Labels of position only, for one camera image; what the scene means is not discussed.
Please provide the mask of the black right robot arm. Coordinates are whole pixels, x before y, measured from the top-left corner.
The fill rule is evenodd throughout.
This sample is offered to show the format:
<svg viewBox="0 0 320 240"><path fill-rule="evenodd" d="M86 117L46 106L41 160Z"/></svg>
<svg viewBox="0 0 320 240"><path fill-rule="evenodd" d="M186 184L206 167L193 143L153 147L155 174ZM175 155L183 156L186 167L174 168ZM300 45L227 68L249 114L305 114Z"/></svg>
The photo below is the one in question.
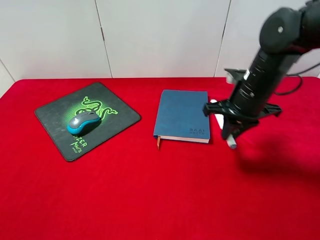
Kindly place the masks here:
<svg viewBox="0 0 320 240"><path fill-rule="evenodd" d="M260 48L247 70L227 68L235 85L228 99L206 103L205 116L223 116L221 137L236 139L270 115L279 116L280 106L268 103L281 80L304 54L320 47L320 2L309 0L299 10L281 7L263 23Z"/></svg>

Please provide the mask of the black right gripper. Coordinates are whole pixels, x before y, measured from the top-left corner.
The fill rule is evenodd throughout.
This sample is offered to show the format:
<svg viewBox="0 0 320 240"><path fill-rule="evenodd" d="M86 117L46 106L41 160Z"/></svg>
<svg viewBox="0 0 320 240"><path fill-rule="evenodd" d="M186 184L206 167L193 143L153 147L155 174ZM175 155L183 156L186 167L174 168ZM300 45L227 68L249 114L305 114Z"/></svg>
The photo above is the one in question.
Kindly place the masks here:
<svg viewBox="0 0 320 240"><path fill-rule="evenodd" d="M227 140L230 135L239 137L246 131L247 125L257 125L259 119L270 115L279 116L280 106L268 103L277 86L283 79L282 75L249 76L238 81L228 99L216 103L206 103L203 107L205 116L221 114L223 128L221 137Z"/></svg>

